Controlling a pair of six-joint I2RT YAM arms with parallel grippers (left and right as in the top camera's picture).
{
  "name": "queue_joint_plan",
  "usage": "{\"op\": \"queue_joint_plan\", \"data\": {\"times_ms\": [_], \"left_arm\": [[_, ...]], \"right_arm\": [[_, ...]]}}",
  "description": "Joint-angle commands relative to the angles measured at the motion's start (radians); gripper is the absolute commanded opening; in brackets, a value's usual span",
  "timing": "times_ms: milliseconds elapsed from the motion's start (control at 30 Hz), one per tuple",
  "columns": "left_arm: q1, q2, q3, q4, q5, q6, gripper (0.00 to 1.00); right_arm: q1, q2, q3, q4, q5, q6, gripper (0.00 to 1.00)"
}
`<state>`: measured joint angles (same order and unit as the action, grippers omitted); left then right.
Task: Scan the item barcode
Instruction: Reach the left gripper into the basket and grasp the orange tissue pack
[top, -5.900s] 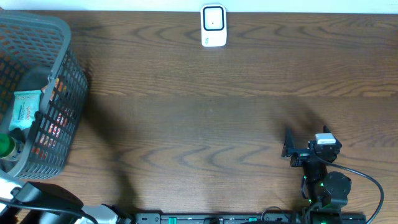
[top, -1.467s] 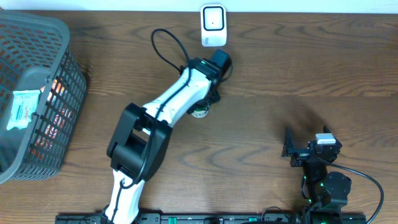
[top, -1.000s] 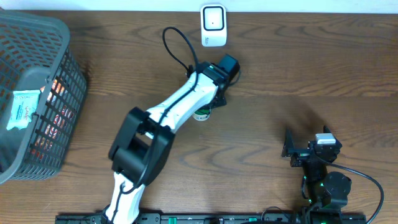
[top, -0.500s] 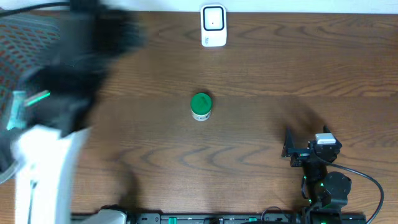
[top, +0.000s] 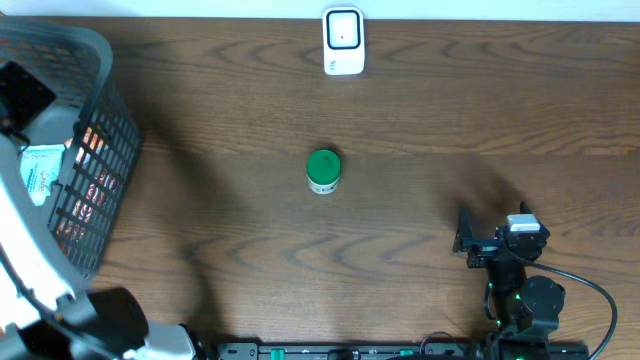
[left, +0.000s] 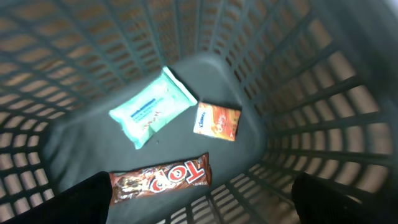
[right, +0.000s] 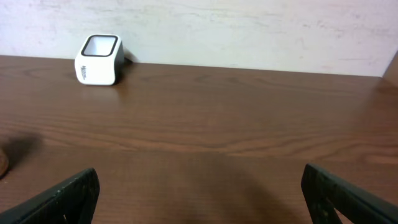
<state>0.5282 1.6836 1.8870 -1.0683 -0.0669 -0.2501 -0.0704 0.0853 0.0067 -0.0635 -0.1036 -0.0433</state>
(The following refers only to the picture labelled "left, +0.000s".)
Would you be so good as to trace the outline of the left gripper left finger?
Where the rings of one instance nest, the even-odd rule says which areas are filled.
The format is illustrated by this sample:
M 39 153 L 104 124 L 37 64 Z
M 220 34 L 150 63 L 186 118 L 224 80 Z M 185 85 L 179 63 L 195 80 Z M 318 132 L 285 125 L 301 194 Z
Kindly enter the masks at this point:
M 101 171 L 5 224 L 105 224 L 112 197 L 109 173 Z

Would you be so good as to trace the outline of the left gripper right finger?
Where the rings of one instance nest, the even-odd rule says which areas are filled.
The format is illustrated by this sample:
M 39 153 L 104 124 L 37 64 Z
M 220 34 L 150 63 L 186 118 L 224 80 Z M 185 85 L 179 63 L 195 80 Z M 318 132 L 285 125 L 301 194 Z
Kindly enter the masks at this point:
M 295 178 L 291 198 L 301 224 L 392 222 L 391 204 L 362 205 L 305 172 Z

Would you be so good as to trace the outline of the red Top chocolate bar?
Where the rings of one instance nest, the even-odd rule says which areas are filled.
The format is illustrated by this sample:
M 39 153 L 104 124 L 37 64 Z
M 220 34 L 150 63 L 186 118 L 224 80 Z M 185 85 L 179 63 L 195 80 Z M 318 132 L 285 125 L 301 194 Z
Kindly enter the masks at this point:
M 193 186 L 210 186 L 212 183 L 208 153 L 194 159 L 132 172 L 111 172 L 109 177 L 113 189 L 111 205 Z

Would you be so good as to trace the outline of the mint green wipes pack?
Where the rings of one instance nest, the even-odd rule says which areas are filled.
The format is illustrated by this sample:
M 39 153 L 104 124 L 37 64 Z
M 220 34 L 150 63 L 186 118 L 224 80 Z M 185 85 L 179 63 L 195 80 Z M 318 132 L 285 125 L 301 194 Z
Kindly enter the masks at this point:
M 109 111 L 136 149 L 143 145 L 171 120 L 197 104 L 196 98 L 169 69 L 136 96 Z

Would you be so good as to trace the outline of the orange tissue pack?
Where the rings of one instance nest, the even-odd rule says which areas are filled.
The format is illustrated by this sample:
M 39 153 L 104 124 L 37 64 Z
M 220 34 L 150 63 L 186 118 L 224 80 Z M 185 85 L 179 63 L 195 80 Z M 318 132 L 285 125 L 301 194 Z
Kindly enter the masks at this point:
M 240 115 L 240 110 L 199 102 L 193 132 L 235 141 Z

